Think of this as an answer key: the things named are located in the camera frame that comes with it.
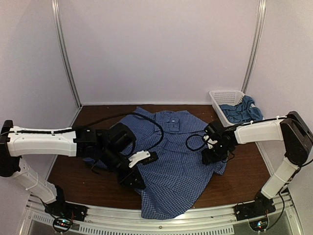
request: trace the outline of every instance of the white panel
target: white panel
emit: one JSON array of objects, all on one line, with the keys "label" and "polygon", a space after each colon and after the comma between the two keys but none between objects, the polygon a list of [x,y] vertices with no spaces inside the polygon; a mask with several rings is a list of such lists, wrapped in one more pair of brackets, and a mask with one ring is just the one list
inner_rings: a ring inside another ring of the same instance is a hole
[{"label": "white panel", "polygon": [[[313,130],[313,1],[268,0],[264,32],[247,94],[266,118],[299,112]],[[284,146],[263,147],[274,169]],[[304,167],[290,184],[305,234],[312,234],[313,164]]]},{"label": "white panel", "polygon": [[[64,128],[75,103],[63,67],[50,0],[0,1],[0,125]],[[44,177],[54,156],[27,157]],[[0,235],[17,232],[28,192],[0,178]]]},{"label": "white panel", "polygon": [[81,102],[210,102],[242,86],[258,0],[67,0],[62,24]]}]

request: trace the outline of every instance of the blue denim cloth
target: blue denim cloth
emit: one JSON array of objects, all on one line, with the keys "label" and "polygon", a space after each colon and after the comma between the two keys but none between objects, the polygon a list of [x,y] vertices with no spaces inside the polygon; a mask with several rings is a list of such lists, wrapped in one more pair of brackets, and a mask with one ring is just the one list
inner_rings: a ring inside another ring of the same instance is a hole
[{"label": "blue denim cloth", "polygon": [[[222,175],[226,164],[222,162],[203,165],[201,150],[192,152],[187,149],[185,142],[191,134],[204,135],[207,123],[191,115],[187,111],[162,111],[151,114],[141,108],[136,113],[143,114],[164,129],[163,141],[151,149],[158,154],[156,162],[137,167],[146,184],[141,194],[141,216],[147,219],[171,219],[191,208],[199,198],[213,173]],[[134,115],[126,116],[121,122],[127,125],[135,134],[135,152],[146,150],[160,138],[157,126]],[[191,148],[203,144],[200,137],[189,140]],[[128,146],[124,150],[127,154],[131,150]],[[97,166],[105,168],[103,163]]]},{"label": "blue denim cloth", "polygon": [[235,106],[222,104],[220,108],[231,123],[261,121],[263,115],[260,109],[251,107],[251,104],[254,104],[254,100],[250,96],[245,95],[241,103]]}]

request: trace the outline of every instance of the blue cloth in basket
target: blue cloth in basket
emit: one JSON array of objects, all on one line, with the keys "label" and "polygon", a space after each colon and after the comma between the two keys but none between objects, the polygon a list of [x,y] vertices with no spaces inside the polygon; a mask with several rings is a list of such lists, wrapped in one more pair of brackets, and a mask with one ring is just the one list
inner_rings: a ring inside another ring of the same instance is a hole
[{"label": "blue cloth in basket", "polygon": [[241,103],[235,106],[222,104],[220,108],[231,123],[261,121],[263,119],[261,110],[257,107],[251,107],[251,104],[254,104],[254,100],[245,95]]},{"label": "blue cloth in basket", "polygon": [[[207,125],[189,112],[162,111],[151,114],[141,108],[135,112],[155,120],[164,129],[163,141],[151,149],[158,154],[159,159],[147,165],[137,165],[146,184],[146,188],[139,191],[142,199],[141,216],[147,219],[175,218],[193,206],[213,173],[224,173],[226,163],[203,165],[201,150],[192,152],[187,149],[186,139],[191,134],[204,135],[203,130]],[[160,138],[158,127],[141,117],[128,115],[121,122],[137,138],[135,152],[148,149]],[[197,148],[203,141],[200,137],[194,137],[188,143],[191,148]],[[131,146],[128,146],[124,153],[130,150]],[[105,168],[102,162],[96,166]]]}]

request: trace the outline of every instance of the robotic arm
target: robotic arm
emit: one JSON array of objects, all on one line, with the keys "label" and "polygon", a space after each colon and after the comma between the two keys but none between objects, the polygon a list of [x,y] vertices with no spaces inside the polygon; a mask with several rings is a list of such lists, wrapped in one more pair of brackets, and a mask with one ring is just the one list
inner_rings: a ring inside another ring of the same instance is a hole
[{"label": "robotic arm", "polygon": [[145,189],[136,164],[157,160],[155,152],[141,151],[128,157],[121,152],[135,136],[122,123],[109,130],[72,129],[39,130],[14,126],[5,121],[0,134],[0,176],[14,178],[26,190],[38,196],[46,212],[84,221],[87,208],[65,202],[63,190],[47,182],[21,158],[24,154],[57,154],[69,157],[90,157],[101,160],[113,171],[122,186]]},{"label": "robotic arm", "polygon": [[235,207],[237,220],[249,219],[274,212],[272,198],[286,187],[308,159],[313,135],[300,115],[289,112],[285,117],[250,122],[223,128],[218,121],[210,123],[204,140],[208,148],[202,151],[202,163],[226,160],[235,146],[256,141],[284,141],[285,157],[276,172],[255,195],[255,202]]}]

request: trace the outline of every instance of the white arm segment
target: white arm segment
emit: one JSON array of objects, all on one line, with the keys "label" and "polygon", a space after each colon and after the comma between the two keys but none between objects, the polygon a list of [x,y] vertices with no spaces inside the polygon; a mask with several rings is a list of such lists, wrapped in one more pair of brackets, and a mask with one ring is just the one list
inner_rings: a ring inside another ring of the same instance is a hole
[{"label": "white arm segment", "polygon": [[[280,128],[280,122],[282,121],[282,119],[278,119],[240,126],[235,130],[237,143],[283,141],[284,138]],[[285,157],[275,173],[262,187],[261,193],[268,199],[273,198],[285,184],[289,183],[290,178],[298,169],[299,166],[292,164]]]},{"label": "white arm segment", "polygon": [[281,121],[282,119],[239,126],[235,130],[236,140],[239,144],[258,141],[283,141],[280,128]]},{"label": "white arm segment", "polygon": [[53,184],[38,175],[24,159],[20,159],[19,167],[21,170],[15,172],[11,178],[41,198],[43,202],[49,204],[56,201],[57,190]]},{"label": "white arm segment", "polygon": [[[47,129],[26,129],[14,126],[10,131],[59,131]],[[10,142],[7,143],[10,155],[18,157],[24,154],[57,154],[69,157],[76,156],[75,131],[62,134],[8,134]]]}]

